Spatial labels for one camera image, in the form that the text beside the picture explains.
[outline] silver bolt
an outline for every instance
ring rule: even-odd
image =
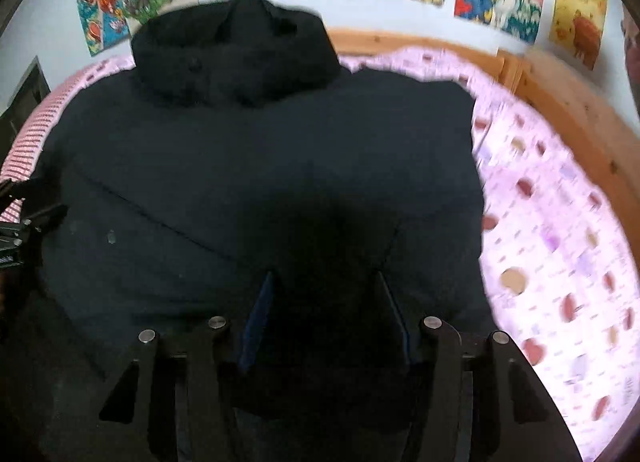
[[[509,342],[509,336],[498,330],[494,332],[494,341],[500,345],[505,345]]]
[[[424,326],[433,329],[440,328],[442,326],[442,321],[437,317],[429,316],[424,318]]]
[[[141,343],[150,343],[154,339],[156,339],[156,333],[151,330],[151,328],[143,330],[140,334],[138,334],[138,341],[140,341]]]
[[[226,325],[226,319],[222,316],[213,316],[209,320],[209,328],[213,328],[213,330],[222,328],[224,325]]]

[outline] bed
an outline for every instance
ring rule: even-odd
[[[489,55],[385,32],[329,34],[352,71],[402,61],[418,80],[456,80],[476,97],[481,267],[495,320],[546,385],[583,459],[618,460],[640,416],[640,142],[549,55]],[[133,66],[130,56],[111,58],[55,89],[25,123],[0,179],[28,178],[69,100]],[[17,220],[19,210],[14,202],[2,219]]]

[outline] mattress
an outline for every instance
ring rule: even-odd
[[[476,98],[470,131],[484,186],[486,296],[495,321],[554,399],[583,459],[594,460],[640,395],[638,275],[606,196],[542,115],[454,53],[412,47],[340,60],[354,73],[368,66],[421,81],[455,80]],[[0,179],[30,177],[70,99],[132,67],[130,56],[111,58],[55,89],[20,131]],[[17,221],[19,211],[14,202],[1,218]]]

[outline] yellow poster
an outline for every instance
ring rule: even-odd
[[[593,70],[606,14],[607,0],[556,0],[549,39]]]

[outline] wooden bed frame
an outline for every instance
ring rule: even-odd
[[[393,32],[327,29],[338,54],[376,55],[406,46],[445,48],[482,68],[526,101],[571,148],[575,160],[606,193],[640,265],[640,140],[588,84],[558,58],[539,50],[515,56]],[[640,401],[596,462],[636,460],[631,444],[640,444]]]

